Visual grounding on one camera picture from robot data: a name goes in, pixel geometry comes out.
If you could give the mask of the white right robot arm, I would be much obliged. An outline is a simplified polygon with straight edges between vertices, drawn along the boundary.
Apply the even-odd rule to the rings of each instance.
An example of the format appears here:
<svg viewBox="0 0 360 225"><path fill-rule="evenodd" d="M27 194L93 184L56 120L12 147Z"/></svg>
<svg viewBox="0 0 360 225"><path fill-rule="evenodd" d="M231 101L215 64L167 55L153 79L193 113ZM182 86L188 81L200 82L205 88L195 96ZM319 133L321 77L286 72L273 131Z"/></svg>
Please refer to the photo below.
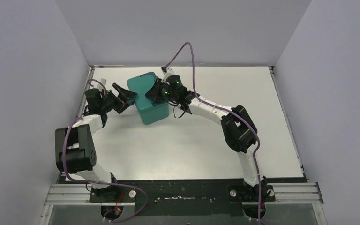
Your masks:
<svg viewBox="0 0 360 225"><path fill-rule="evenodd" d="M158 78L145 96L157 103L173 103L186 113L202 116L220 125L225 142L237 152L240 159L243 179L248 184L245 188L246 197L257 201L264 195L264 189L259 184L257 161L250 149L259 143L257 129L243 106L228 107L209 101L188 90L179 75Z"/></svg>

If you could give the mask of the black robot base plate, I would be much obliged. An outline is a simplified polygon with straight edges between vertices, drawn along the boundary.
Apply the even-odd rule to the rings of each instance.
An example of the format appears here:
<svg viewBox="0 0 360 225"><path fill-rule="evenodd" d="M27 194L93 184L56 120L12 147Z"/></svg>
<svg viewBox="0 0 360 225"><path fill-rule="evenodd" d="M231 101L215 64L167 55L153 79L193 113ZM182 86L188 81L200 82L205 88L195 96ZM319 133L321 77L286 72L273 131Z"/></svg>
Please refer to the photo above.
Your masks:
<svg viewBox="0 0 360 225"><path fill-rule="evenodd" d="M124 187L109 187L104 191L92 188L89 201L102 203L101 214L115 206L121 214L130 207L141 210L139 216L206 216L227 214L253 218L263 217L266 204L276 200L274 188L264 180L261 200L258 186L251 187L243 179L214 180L120 180Z"/></svg>

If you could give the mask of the teal medicine kit box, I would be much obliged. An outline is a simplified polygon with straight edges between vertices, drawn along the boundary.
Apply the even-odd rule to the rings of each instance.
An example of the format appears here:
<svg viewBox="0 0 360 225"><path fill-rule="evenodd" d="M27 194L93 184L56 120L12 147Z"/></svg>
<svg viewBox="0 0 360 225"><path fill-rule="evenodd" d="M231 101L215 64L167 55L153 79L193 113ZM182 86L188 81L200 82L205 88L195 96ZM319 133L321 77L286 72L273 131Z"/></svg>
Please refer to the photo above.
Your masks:
<svg viewBox="0 0 360 225"><path fill-rule="evenodd" d="M157 76L154 72L148 72L127 80L129 90L138 94L134 103L144 125L155 123L169 116L167 102L156 103L145 96L156 80Z"/></svg>

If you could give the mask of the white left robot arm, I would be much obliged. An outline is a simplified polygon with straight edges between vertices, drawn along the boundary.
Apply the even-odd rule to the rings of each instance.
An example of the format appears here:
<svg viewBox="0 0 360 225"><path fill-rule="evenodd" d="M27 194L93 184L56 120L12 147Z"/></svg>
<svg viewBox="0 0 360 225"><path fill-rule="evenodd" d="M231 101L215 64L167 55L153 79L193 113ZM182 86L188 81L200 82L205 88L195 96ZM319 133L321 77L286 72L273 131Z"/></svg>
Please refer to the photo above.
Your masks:
<svg viewBox="0 0 360 225"><path fill-rule="evenodd" d="M85 91L85 111L70 125L55 130L55 157L59 171L73 182L89 183L93 189L102 189L102 196L109 202L120 197L115 176L97 163L93 135L107 124L108 113L124 112L138 96L113 83L115 95L104 86Z"/></svg>

